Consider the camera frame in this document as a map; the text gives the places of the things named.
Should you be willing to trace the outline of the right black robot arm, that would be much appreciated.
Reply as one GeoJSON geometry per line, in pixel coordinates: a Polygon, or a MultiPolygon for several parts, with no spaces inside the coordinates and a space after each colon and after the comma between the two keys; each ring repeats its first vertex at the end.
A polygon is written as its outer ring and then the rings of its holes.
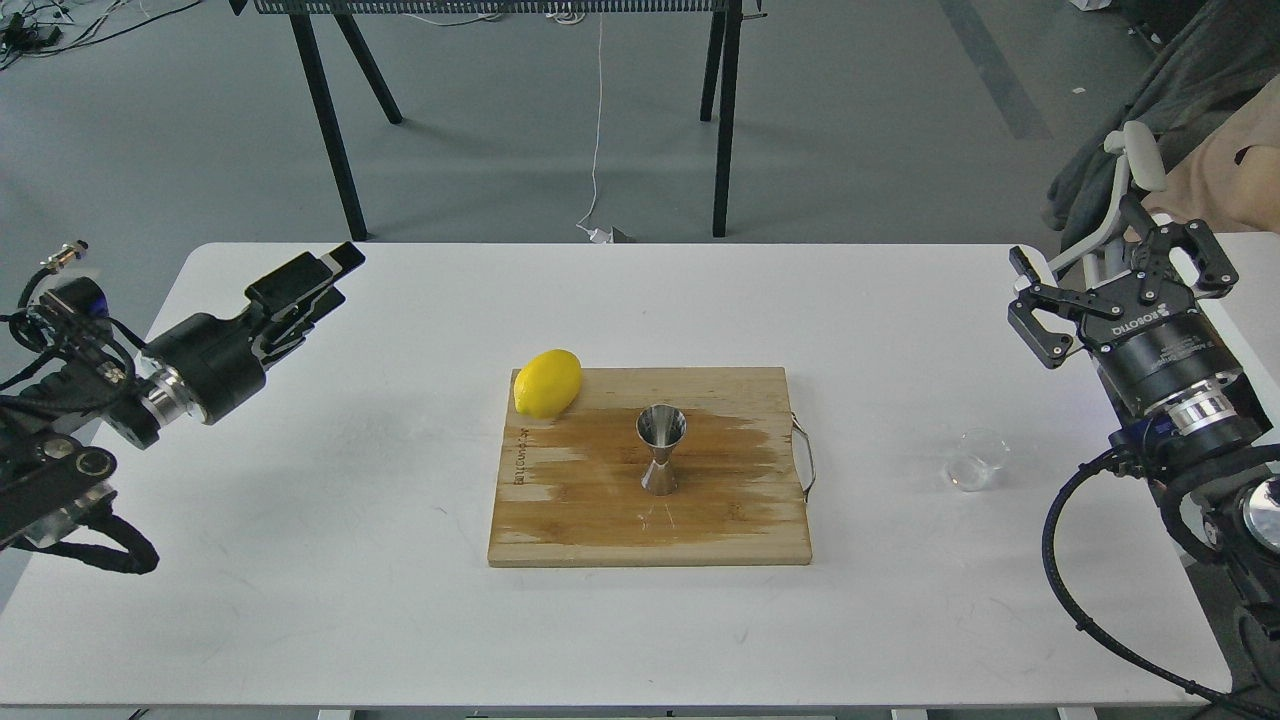
{"type": "Polygon", "coordinates": [[[1277,446],[1242,363],[1204,315],[1202,299],[1236,283],[1235,266],[1201,219],[1157,223],[1130,193],[1117,204],[1140,236],[1128,268],[1083,291],[1041,278],[1011,249],[1027,279],[1009,304],[1010,325],[1048,369],[1088,352],[1120,427],[1050,505],[1041,557],[1050,588],[1079,632],[1120,659],[1247,719],[1277,711],[1212,691],[1161,667],[1108,634],[1071,596],[1056,559],[1062,511],[1102,471],[1156,492],[1161,520],[1192,559],[1228,570],[1242,597],[1235,625],[1244,650],[1277,655],[1277,446]]]}

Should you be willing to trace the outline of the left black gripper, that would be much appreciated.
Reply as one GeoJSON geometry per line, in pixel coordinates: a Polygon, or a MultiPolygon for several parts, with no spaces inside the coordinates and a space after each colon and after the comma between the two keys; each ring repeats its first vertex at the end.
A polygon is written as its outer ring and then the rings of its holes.
{"type": "Polygon", "coordinates": [[[297,350],[346,301],[337,282],[365,261],[353,242],[321,256],[302,252],[247,287],[247,313],[196,313],[148,341],[142,355],[173,370],[201,421],[215,424],[265,387],[261,363],[297,350]]]}

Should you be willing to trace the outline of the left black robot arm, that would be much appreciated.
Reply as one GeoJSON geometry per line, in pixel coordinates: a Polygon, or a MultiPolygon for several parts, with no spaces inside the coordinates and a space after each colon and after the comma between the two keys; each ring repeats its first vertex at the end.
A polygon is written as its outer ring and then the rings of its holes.
{"type": "Polygon", "coordinates": [[[180,416],[220,421],[343,304],[337,282],[365,256],[351,242],[321,256],[302,252],[252,283],[237,316],[197,313],[145,341],[110,314],[92,279],[54,282],[86,250],[64,245],[3,316],[35,355],[3,383],[3,547],[147,574],[157,551],[113,509],[116,459],[74,433],[100,420],[147,448],[180,416]]]}

